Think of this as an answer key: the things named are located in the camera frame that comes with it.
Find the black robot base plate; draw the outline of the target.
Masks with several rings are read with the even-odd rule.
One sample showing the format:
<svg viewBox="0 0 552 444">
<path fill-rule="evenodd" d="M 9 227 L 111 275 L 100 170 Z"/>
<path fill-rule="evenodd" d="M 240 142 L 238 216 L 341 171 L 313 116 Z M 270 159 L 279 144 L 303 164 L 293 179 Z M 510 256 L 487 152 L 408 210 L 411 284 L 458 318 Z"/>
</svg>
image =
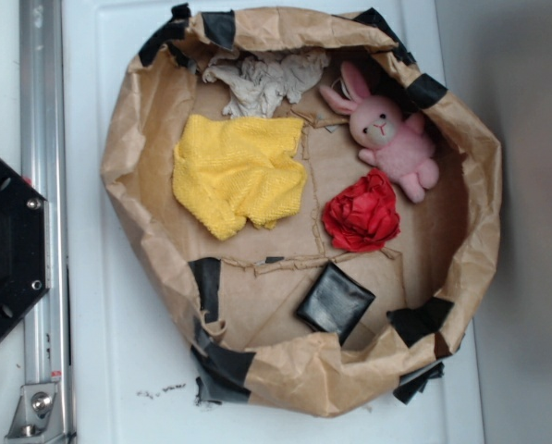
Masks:
<svg viewBox="0 0 552 444">
<path fill-rule="evenodd" d="M 0 158 L 0 342 L 48 290 L 46 200 Z"/>
</svg>

